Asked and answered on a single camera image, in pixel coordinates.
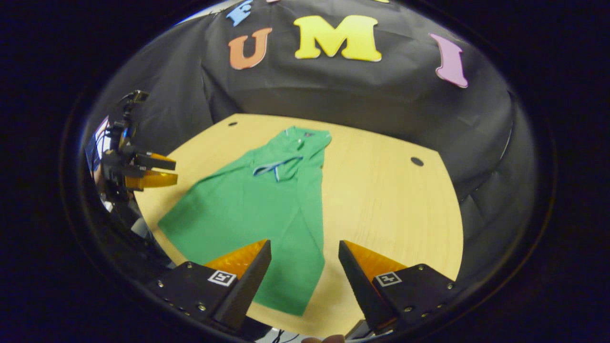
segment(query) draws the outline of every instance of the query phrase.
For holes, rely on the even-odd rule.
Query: person's finger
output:
[[[345,343],[345,338],[342,334],[335,334],[328,336],[322,343]]]

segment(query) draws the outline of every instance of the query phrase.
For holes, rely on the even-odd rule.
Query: yellow letter m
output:
[[[347,40],[347,46],[341,51],[346,59],[371,62],[381,60],[381,53],[375,48],[373,26],[377,20],[374,18],[348,15],[336,29],[319,15],[298,18],[294,24],[301,28],[301,46],[295,52],[297,59],[317,58],[320,49],[315,47],[315,42],[318,42],[328,57],[335,56],[343,41]]]

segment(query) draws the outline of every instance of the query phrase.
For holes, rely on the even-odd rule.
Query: table surface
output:
[[[344,239],[406,266],[425,263],[455,280],[462,261],[462,219],[436,151],[346,126],[254,114],[235,114],[169,154],[176,161],[175,186],[136,192],[146,224],[172,261],[178,265],[186,259],[161,232],[159,220],[197,181],[293,125],[332,135],[322,168],[326,262],[302,317],[257,303],[248,316],[294,333],[347,334],[364,315],[339,262]]]

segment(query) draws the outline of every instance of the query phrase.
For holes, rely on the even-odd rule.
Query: green polo shirt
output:
[[[271,264],[254,301],[302,315],[324,267],[321,182],[328,131],[295,126],[198,181],[159,228],[205,264],[261,239]]]

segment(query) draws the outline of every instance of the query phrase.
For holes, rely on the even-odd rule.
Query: black cloth backdrop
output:
[[[371,0],[254,0],[238,26],[221,13],[172,27],[117,72],[91,110],[92,120],[120,117],[117,100],[150,92],[134,111],[134,143],[169,154],[233,113],[282,115],[366,129],[438,151],[460,202],[464,255],[458,281],[483,277],[527,223],[537,182],[528,121],[509,85],[475,47],[397,4]],[[320,15],[337,27],[348,15],[378,20],[379,62],[340,53],[296,59],[302,16]],[[228,43],[271,27],[264,59],[235,70]],[[467,88],[435,74],[437,34],[462,50]]]

